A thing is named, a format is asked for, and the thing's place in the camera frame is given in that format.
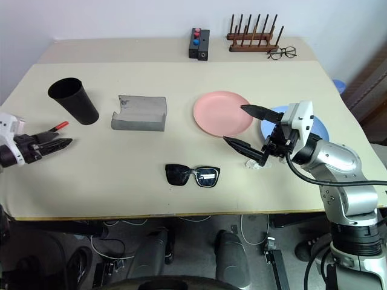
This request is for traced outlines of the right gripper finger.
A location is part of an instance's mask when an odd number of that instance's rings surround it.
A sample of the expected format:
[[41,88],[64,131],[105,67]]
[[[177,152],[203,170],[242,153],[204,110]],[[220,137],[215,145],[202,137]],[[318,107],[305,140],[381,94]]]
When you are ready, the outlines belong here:
[[249,143],[246,143],[242,140],[223,136],[223,140],[239,154],[244,155],[251,160],[254,160],[258,163],[259,166],[264,167],[268,158],[268,155],[258,151],[251,147]]
[[275,112],[257,105],[241,105],[241,109],[248,113],[253,118],[258,120],[267,120],[269,122],[278,122],[282,120],[283,113]]

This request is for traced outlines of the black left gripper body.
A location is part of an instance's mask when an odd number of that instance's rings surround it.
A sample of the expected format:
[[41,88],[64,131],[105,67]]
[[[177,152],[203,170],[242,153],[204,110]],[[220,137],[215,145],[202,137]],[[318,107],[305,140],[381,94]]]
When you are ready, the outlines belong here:
[[36,135],[17,135],[13,140],[27,164],[42,159],[39,153],[39,139]]

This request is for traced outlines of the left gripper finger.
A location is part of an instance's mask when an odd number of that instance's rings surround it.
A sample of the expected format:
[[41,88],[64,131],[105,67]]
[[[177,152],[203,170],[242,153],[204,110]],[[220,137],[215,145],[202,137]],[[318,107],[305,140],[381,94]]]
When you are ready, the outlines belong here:
[[66,148],[73,141],[72,138],[58,138],[39,145],[41,155],[49,155]]
[[58,136],[59,134],[57,132],[46,131],[34,134],[33,138],[36,140],[36,142],[49,142],[54,140]]

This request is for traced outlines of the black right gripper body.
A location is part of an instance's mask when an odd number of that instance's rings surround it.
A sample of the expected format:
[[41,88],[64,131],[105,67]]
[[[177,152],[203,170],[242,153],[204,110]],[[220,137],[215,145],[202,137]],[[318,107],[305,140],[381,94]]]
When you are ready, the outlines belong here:
[[282,123],[283,116],[284,114],[270,114],[264,119],[275,125],[262,147],[264,156],[284,157],[287,153],[292,154],[296,147],[299,132],[289,123]]

